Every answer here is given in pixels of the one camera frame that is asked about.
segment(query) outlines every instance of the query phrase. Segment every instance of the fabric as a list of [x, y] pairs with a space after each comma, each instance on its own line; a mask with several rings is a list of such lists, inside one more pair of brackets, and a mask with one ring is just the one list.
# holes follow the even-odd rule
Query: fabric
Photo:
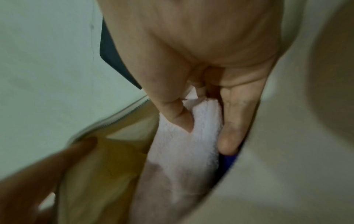
[[204, 198], [215, 182], [222, 128], [217, 100], [186, 100], [194, 129], [187, 133], [160, 115], [130, 209], [130, 224], [172, 224]]

